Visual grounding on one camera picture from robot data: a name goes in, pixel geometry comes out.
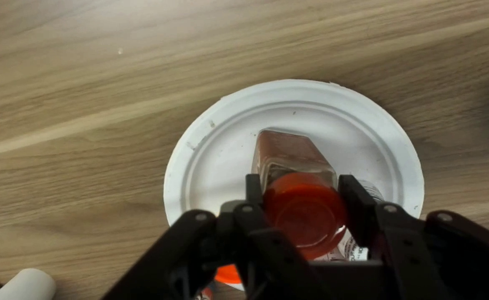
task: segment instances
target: wood grain surface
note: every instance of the wood grain surface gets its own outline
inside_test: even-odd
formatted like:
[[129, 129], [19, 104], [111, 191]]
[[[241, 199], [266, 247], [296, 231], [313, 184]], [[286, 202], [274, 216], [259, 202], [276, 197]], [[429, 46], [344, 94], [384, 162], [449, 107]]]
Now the wood grain surface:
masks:
[[222, 96], [356, 89], [401, 121], [426, 212], [489, 227], [489, 0], [0, 0], [0, 282], [94, 300], [167, 229], [164, 171]]

